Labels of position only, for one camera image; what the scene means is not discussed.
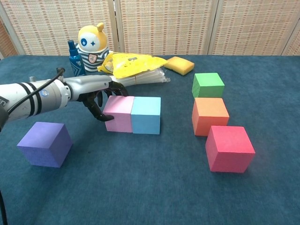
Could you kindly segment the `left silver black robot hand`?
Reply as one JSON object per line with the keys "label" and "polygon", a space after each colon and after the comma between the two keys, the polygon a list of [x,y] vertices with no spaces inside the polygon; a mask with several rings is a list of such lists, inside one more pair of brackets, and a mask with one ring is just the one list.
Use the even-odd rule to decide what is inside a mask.
{"label": "left silver black robot hand", "polygon": [[103,104],[102,92],[107,96],[113,93],[117,96],[128,96],[125,86],[115,82],[108,75],[85,75],[65,79],[71,89],[71,101],[82,102],[91,114],[99,121],[107,122],[113,120],[112,115],[105,115],[100,110]]}

